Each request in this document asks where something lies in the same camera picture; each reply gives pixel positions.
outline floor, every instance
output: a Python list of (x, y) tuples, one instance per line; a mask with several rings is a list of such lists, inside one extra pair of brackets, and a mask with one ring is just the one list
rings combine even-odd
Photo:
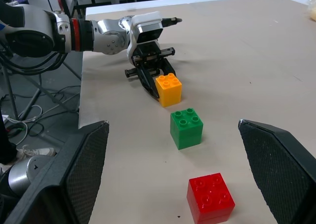
[[(14, 58), (15, 63), (18, 62), (20, 65), (24, 66), (35, 65), (36, 63), (39, 63), (41, 60), (42, 59), (34, 58), (24, 59), (19, 56), (15, 56)], [(81, 75), (82, 52), (71, 52), (70, 54), (68, 54), (65, 62), (68, 63), (68, 65), (72, 67), (79, 75)], [(33, 76), (33, 79), (37, 81), (38, 77)], [(22, 75), (11, 75), (10, 81), (12, 84), (12, 90), (14, 94), (19, 94), (23, 96), (33, 96), (33, 94), (36, 91), (36, 88), (32, 84), (30, 84)], [(49, 71), (42, 74), (42, 86), (48, 89), (50, 92), (57, 92), (64, 87), (74, 85), (80, 85), (80, 80), (77, 77), (75, 77), (64, 65), (62, 65), (57, 70)], [(7, 89), (5, 87), (2, 74), (0, 74), (0, 93), (1, 90), (5, 94), (7, 93)], [(78, 92), (80, 92), (80, 87), (72, 87), (65, 89), (64, 91), (62, 91), (62, 93), (64, 93), (65, 95), (62, 101), (64, 101), (66, 98), (70, 98), (72, 95)], [(56, 95), (58, 99), (62, 98), (62, 96), (63, 95), (61, 94)], [(15, 103), (17, 106), (18, 113), (21, 113), (24, 110), (29, 100), (30, 98), (16, 97)], [(45, 95), (40, 96), (38, 98), (36, 105), (41, 106), (43, 111), (45, 112), (48, 109), (56, 106), (57, 104), (55, 104), (49, 97)], [(66, 105), (72, 109), (75, 109), (79, 105), (79, 95), (68, 101)], [(33, 108), (28, 118), (32, 118), (38, 115), (39, 111), (39, 108)], [(63, 111), (65, 111), (65, 109), (63, 109), (62, 107), (58, 107), (52, 110), (51, 112), (47, 113), (43, 117), (60, 113)], [(1, 112), (2, 114), (8, 114), (11, 118), (14, 118), (10, 101), (2, 102)], [(42, 120), (41, 124), (45, 127), (45, 130), (36, 137), (27, 136), (26, 139), (18, 146), (18, 148), (21, 148), (23, 145), (28, 144), (32, 149), (54, 147), (58, 152), (60, 148), (63, 146), (63, 144), (66, 142), (68, 137), (72, 133), (77, 131), (78, 114), (63, 113)], [(36, 125), (32, 128), (31, 132), (38, 133), (40, 130), (41, 127), (39, 125)], [(22, 131), (18, 136), (10, 139), (10, 141), (13, 143), (17, 143), (23, 138), (24, 134), (25, 132)]]

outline white sneaker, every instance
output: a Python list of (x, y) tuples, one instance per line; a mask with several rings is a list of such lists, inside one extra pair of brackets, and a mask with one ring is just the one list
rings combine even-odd
[(46, 155), (46, 156), (54, 156), (56, 155), (56, 150), (54, 148), (46, 148), (46, 149), (27, 149), (28, 145), (24, 145), (22, 149), (17, 149), (16, 159), (6, 165), (0, 163), (0, 169), (3, 172), (6, 172), (11, 166), (14, 164), (24, 160), (27, 157), (35, 156), (35, 155)]

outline green lego block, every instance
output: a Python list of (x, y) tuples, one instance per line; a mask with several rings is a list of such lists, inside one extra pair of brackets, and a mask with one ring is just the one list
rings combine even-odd
[(178, 150), (200, 144), (202, 130), (203, 122), (193, 108), (171, 113), (170, 133)]

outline beige paper surface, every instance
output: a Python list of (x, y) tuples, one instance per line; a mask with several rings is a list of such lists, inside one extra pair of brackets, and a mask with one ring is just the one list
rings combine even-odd
[[(139, 80), (129, 81), (126, 51), (83, 55), (80, 126), (110, 122), (90, 223), (193, 224), (188, 180), (220, 172), (236, 203), (228, 224), (276, 224), (237, 124), (245, 118), (286, 129), (316, 155), (316, 22), (290, 0), (224, 0), (87, 18), (156, 10), (183, 18), (159, 39), (162, 48), (176, 50), (168, 59), (183, 84), (180, 104), (162, 108)], [(204, 122), (203, 142), (178, 151), (170, 113), (188, 107)]]

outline lego block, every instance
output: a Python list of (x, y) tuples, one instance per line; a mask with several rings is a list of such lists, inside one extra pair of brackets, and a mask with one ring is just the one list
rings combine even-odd
[(195, 224), (225, 222), (235, 207), (220, 173), (190, 179), (187, 200)]
[(169, 107), (181, 101), (182, 83), (172, 73), (156, 78), (156, 88), (159, 102), (163, 107)]
[(200, 144), (202, 130), (203, 122), (194, 109), (171, 113), (170, 133), (179, 150)]

